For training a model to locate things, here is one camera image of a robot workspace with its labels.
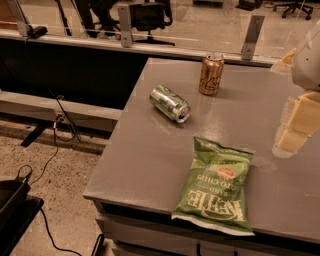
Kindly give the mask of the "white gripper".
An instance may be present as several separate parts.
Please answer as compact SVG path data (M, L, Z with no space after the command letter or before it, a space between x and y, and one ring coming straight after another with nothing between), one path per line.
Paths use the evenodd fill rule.
M289 97L283 107L272 153L278 158L296 154L320 128L320 20L310 29L297 48L274 63L271 71L291 72L293 82L305 90L297 98Z

